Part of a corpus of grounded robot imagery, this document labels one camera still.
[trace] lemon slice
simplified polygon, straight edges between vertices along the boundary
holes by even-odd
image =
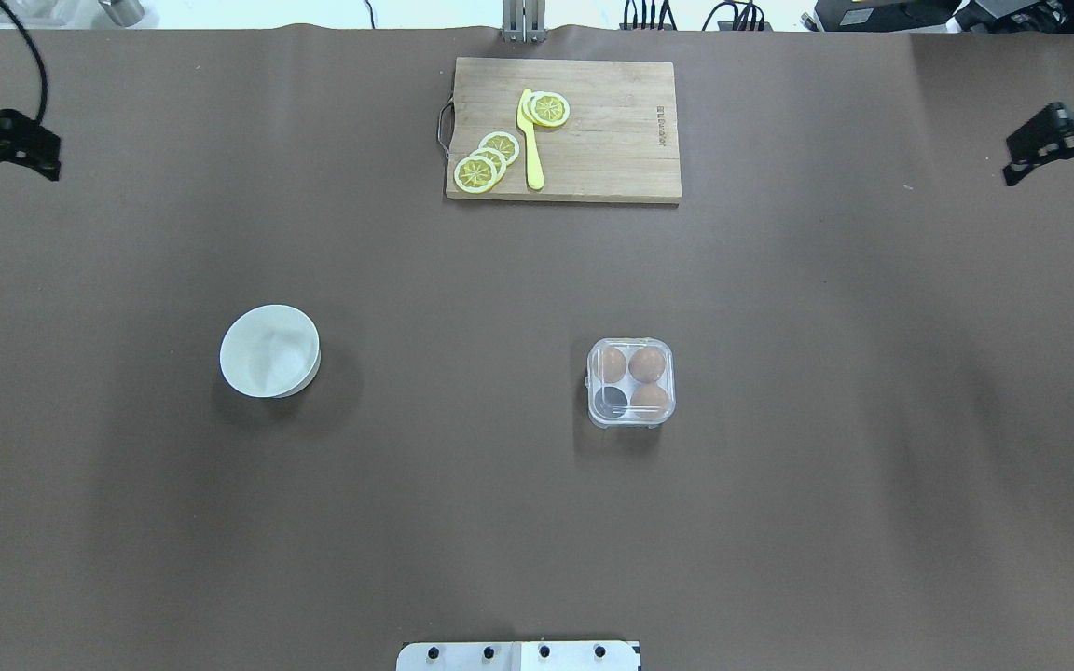
[[[528,118],[547,128],[557,128],[570,118],[570,102],[553,90],[535,90],[525,103]]]
[[[473,157],[487,157],[491,159],[491,164],[495,166],[495,180],[504,178],[504,171],[508,170],[508,158],[499,149],[491,147],[480,147],[469,154]]]
[[[504,154],[508,165],[514,164],[517,157],[520,156],[520,142],[511,132],[489,132],[478,145],[481,148],[492,148]]]
[[[468,194],[481,194],[495,187],[499,171],[491,159],[471,154],[455,165],[455,185]]]

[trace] brown egg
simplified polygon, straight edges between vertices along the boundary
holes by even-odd
[[[654,347],[640,348],[627,362],[627,369],[638,382],[656,382],[666,370],[666,355]]]
[[[669,408],[669,394],[658,385],[640,385],[633,394],[633,412],[644,420],[665,417]]]
[[[594,370],[598,378],[601,378],[608,385],[614,385],[620,378],[624,377],[624,370],[627,370],[627,360],[624,358],[624,352],[615,348],[604,348],[599,351],[596,370]]]

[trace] knife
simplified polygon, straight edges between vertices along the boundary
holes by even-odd
[[[520,102],[517,102],[517,128],[525,133],[525,177],[528,187],[534,191],[540,191],[546,186],[546,174],[540,170],[540,157],[537,156],[537,136],[534,135],[534,122],[525,116],[525,101],[528,94],[533,93],[531,88],[525,88],[520,94]]]

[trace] cutting board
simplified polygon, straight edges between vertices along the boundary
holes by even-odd
[[[570,102],[560,128],[537,128],[546,187],[525,180],[524,133],[517,128],[521,90],[553,90]],[[496,201],[682,202],[673,63],[618,60],[459,59],[455,128],[447,195]],[[453,181],[456,162],[492,131],[520,141],[520,157],[485,194]]]

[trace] white bracket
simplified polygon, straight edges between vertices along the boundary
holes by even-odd
[[[481,641],[408,644],[396,671],[640,671],[638,641]]]
[[[504,42],[546,42],[546,0],[504,0]]]

